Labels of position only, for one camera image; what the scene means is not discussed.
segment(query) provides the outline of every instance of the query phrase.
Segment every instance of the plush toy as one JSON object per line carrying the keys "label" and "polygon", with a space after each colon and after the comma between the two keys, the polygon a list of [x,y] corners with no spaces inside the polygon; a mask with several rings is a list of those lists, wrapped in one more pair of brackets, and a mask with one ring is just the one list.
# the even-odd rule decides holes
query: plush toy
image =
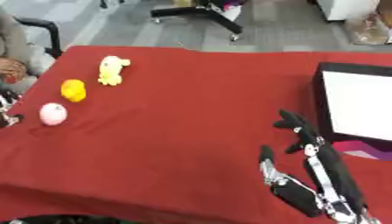
{"label": "plush toy", "polygon": [[61,95],[70,102],[80,102],[86,98],[86,88],[81,80],[65,80],[61,85]]}
{"label": "plush toy", "polygon": [[17,103],[20,95],[12,92],[9,89],[0,89],[0,129],[8,126],[12,126],[15,123],[19,123],[23,120],[22,115],[8,116],[6,112]]}
{"label": "plush toy", "polygon": [[67,110],[58,103],[50,102],[41,108],[39,118],[48,126],[58,125],[67,119]]}
{"label": "plush toy", "polygon": [[120,72],[123,67],[130,65],[130,60],[120,59],[116,56],[108,56],[103,59],[100,65],[100,78],[98,81],[104,86],[116,86],[123,82]]}

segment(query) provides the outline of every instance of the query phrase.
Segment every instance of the purple object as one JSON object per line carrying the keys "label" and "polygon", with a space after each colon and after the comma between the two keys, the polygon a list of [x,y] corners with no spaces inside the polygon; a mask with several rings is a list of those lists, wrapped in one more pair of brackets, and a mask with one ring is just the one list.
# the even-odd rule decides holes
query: purple object
{"label": "purple object", "polygon": [[392,151],[378,150],[373,146],[370,146],[362,141],[344,141],[336,142],[333,147],[337,151],[364,151],[372,157],[378,158],[384,161],[392,161]]}

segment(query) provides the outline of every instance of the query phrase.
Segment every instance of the chair armrest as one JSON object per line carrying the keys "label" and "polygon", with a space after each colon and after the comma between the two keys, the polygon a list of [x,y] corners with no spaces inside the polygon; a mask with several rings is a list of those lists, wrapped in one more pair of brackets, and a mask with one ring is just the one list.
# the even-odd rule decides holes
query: chair armrest
{"label": "chair armrest", "polygon": [[52,44],[52,48],[48,49],[49,53],[54,58],[58,58],[62,54],[61,45],[60,45],[59,27],[54,22],[47,21],[44,19],[29,18],[29,17],[15,17],[15,19],[21,25],[34,26],[34,27],[47,29],[51,36],[51,44]]}

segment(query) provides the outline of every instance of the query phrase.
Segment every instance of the black monitor frame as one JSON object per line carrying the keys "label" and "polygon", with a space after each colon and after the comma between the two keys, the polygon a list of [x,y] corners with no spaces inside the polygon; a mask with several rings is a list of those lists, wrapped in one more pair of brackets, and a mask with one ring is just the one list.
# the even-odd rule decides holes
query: black monitor frame
{"label": "black monitor frame", "polygon": [[378,150],[392,151],[392,141],[365,136],[340,134],[333,131],[333,124],[326,96],[326,86],[324,83],[323,72],[392,77],[392,67],[321,62],[318,65],[317,72],[313,77],[313,92],[318,116],[318,131],[326,140],[331,143],[347,140],[360,140],[366,144],[374,146]]}

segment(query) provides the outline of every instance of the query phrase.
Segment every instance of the cardboard box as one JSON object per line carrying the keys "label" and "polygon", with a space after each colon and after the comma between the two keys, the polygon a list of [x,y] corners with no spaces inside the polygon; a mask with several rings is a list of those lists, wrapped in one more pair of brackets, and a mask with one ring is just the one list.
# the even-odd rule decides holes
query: cardboard box
{"label": "cardboard box", "polygon": [[392,43],[392,1],[381,0],[378,6],[378,12],[381,17],[381,21],[385,24],[385,29],[388,30],[389,40],[388,44]]}

